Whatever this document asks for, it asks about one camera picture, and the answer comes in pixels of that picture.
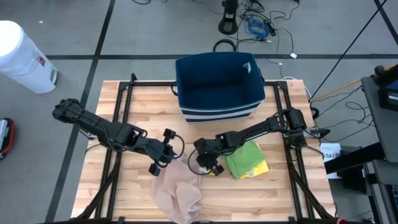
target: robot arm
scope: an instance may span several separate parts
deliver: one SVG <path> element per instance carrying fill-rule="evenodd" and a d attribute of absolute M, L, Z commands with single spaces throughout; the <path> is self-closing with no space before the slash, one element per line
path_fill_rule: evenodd
<path fill-rule="evenodd" d="M 291 145 L 303 146 L 306 145 L 303 135 L 306 128 L 307 125 L 300 110 L 294 108 L 281 110 L 265 121 L 242 131 L 228 131 L 216 135 L 215 139 L 201 138 L 195 141 L 193 144 L 198 151 L 197 162 L 199 166 L 212 170 L 215 175 L 218 175 L 224 169 L 218 165 L 217 157 L 231 155 L 246 141 L 268 133 L 279 132 L 287 135 Z"/>
<path fill-rule="evenodd" d="M 137 152 L 149 156 L 154 160 L 149 172 L 155 176 L 159 175 L 160 167 L 166 167 L 172 159 L 178 159 L 183 154 L 182 151 L 179 156 L 175 156 L 172 146 L 169 145 L 170 139 L 177 136 L 174 131 L 166 129 L 163 142 L 146 138 L 145 130 L 131 124 L 103 119 L 84 110 L 75 99 L 61 100 L 55 106 L 52 115 L 63 123 L 75 124 L 87 133 L 96 135 L 98 141 L 109 149 L 117 152 Z"/>

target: wooden table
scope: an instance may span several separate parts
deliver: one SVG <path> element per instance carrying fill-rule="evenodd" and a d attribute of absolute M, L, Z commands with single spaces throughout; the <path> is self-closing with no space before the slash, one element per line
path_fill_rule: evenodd
<path fill-rule="evenodd" d="M 113 117 L 118 81 L 105 81 L 99 97 L 96 114 L 111 120 Z M 302 80 L 289 80 L 289 95 L 294 108 L 302 110 L 307 126 L 313 126 L 312 115 Z M 199 138 L 214 138 L 215 134 L 230 130 L 241 130 L 273 115 L 277 109 L 272 87 L 265 87 L 266 100 L 248 118 L 217 121 L 203 124 L 185 122 L 177 97 L 167 86 L 135 86 L 128 123 L 148 131 L 150 138 L 163 140 L 165 128 L 181 135 L 186 142 L 186 153 L 194 147 Z M 123 96 L 119 120 L 121 120 L 126 96 Z M 173 140 L 174 150 L 179 152 L 180 142 Z M 295 216 L 290 180 L 287 170 L 284 146 L 280 133 L 267 134 L 255 139 L 264 154 L 269 172 L 255 178 L 236 180 L 226 171 L 218 177 L 204 176 L 201 179 L 202 211 L 197 220 L 212 221 L 287 221 Z M 307 139 L 308 145 L 319 149 L 316 139 Z M 98 144 L 90 141 L 89 147 Z M 87 152 L 80 183 L 76 194 L 72 216 L 79 215 L 91 202 L 99 189 L 106 150 L 102 146 Z M 335 208 L 326 177 L 322 156 L 309 149 L 303 149 L 303 160 L 311 191 L 328 210 L 334 214 Z M 135 221 L 167 221 L 167 217 L 154 203 L 150 187 L 154 178 L 148 173 L 152 160 L 140 154 L 124 152 L 119 175 L 118 191 L 114 204 L 113 218 L 120 216 Z M 108 204 L 104 200 L 104 211 Z M 305 201 L 300 190 L 303 214 Z"/>

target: red object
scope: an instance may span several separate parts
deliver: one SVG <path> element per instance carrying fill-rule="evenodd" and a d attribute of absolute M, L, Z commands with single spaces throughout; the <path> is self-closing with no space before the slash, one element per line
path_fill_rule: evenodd
<path fill-rule="evenodd" d="M 40 58 L 40 64 L 43 65 L 43 66 L 44 66 L 44 64 L 45 64 L 45 60 L 44 60 L 44 58 L 42 58 L 42 57 Z"/>
<path fill-rule="evenodd" d="M 344 224 L 345 221 L 346 221 L 346 220 L 345 220 L 344 218 L 339 218 L 339 219 L 337 219 L 336 224 Z"/>
<path fill-rule="evenodd" d="M 3 156 L 6 155 L 6 153 L 10 150 L 12 144 L 14 143 L 14 136 L 15 136 L 15 124 L 14 121 L 10 118 L 4 118 L 7 122 L 8 125 L 7 127 L 8 129 L 8 133 L 7 136 L 4 137 L 3 140 L 3 145 L 2 148 L 0 150 L 0 154 L 2 154 Z"/>

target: blue storage bin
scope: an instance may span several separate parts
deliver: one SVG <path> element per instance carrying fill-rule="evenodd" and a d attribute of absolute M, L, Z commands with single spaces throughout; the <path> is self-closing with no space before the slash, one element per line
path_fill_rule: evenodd
<path fill-rule="evenodd" d="M 252 54 L 212 52 L 175 63 L 178 102 L 189 123 L 249 116 L 265 99 Z"/>

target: yellow cloth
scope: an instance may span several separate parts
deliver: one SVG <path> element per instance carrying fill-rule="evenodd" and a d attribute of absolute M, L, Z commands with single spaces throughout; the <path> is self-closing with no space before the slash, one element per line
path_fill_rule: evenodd
<path fill-rule="evenodd" d="M 258 143 L 256 143 L 256 146 L 261 151 L 260 145 Z M 268 169 L 267 162 L 266 162 L 266 160 L 263 160 L 260 163 L 258 163 L 252 170 L 245 173 L 240 179 L 255 177 L 260 174 L 266 173 L 268 171 L 269 171 L 269 169 Z"/>

